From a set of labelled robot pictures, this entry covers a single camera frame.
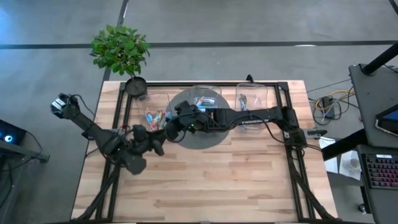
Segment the potted plant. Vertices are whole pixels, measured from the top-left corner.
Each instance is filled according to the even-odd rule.
[[[126,91],[135,98],[147,94],[146,81],[136,76],[141,74],[141,62],[146,65],[145,54],[150,55],[145,37],[136,29],[107,25],[106,32],[101,30],[91,42],[90,55],[96,57],[93,63],[99,68],[109,68],[113,73],[130,75]]]

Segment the desk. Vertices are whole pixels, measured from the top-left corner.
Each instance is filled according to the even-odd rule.
[[[288,83],[300,127],[313,128],[304,82]],[[95,119],[102,128],[112,126],[119,86],[120,82],[104,82]],[[166,92],[171,99],[187,88],[149,87],[148,94]],[[222,87],[222,91],[234,108],[235,87]],[[268,91],[267,101],[268,107],[276,105],[275,91]],[[134,101],[129,117],[129,125],[139,123]],[[282,139],[276,125],[270,124],[270,128]],[[95,148],[95,143],[89,143],[88,151]],[[284,145],[273,140],[266,129],[250,134],[234,129],[221,144],[204,150],[165,142],[164,151],[162,157],[145,153],[147,168],[140,175],[121,170],[114,222],[297,221]],[[321,153],[306,149],[305,165],[312,192],[337,217]],[[103,167],[99,152],[85,160],[72,218],[82,214],[99,191]],[[300,198],[307,214],[303,193]]]
[[[364,128],[323,149],[325,161],[357,145],[396,148],[398,138],[375,127],[376,115],[398,104],[396,85],[398,75],[388,68],[379,68],[374,76],[366,76],[359,65],[349,67],[349,74],[358,101]]]

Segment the green leaves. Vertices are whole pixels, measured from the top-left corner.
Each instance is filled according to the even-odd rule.
[[[91,42],[93,64],[110,68],[114,73],[135,76],[141,74],[141,62],[146,65],[145,55],[150,56],[145,35],[128,27],[106,26]]]
[[[115,63],[115,64],[113,64],[113,65],[111,66],[111,70],[112,70],[113,73],[118,72],[118,71],[120,70],[120,68],[121,68],[121,66],[120,66],[120,64],[118,64],[118,63]]]
[[[111,25],[106,25],[106,31],[108,31],[109,34],[114,34],[114,28]]]
[[[126,44],[126,46],[124,46],[124,48],[126,50],[131,50],[136,46],[136,44],[134,42],[129,42],[128,44]]]

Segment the black plant pot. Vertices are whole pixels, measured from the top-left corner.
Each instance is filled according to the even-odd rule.
[[[135,99],[148,94],[147,82],[141,77],[132,77],[126,82],[126,92]]]

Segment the yellow cable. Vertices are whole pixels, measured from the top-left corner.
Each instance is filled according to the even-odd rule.
[[[327,94],[326,96],[332,96],[332,95],[334,95],[334,94],[336,94],[336,93],[347,93],[347,95],[345,95],[344,97],[341,98],[341,100],[342,100],[342,99],[345,99],[345,98],[347,98],[347,97],[349,97],[349,96],[353,96],[353,95],[355,94],[355,91],[350,91],[350,92],[348,93],[348,90],[336,90],[336,91],[334,91],[334,92],[331,92],[331,93]],[[320,106],[319,106],[319,102],[320,102],[321,100],[322,100],[322,99],[320,98],[320,99],[318,99],[317,102],[315,103],[316,109],[318,109],[318,110],[326,110],[326,109],[328,109],[328,108],[331,106],[331,105],[329,105],[329,106],[326,106],[326,107],[324,107],[324,108],[320,107]]]

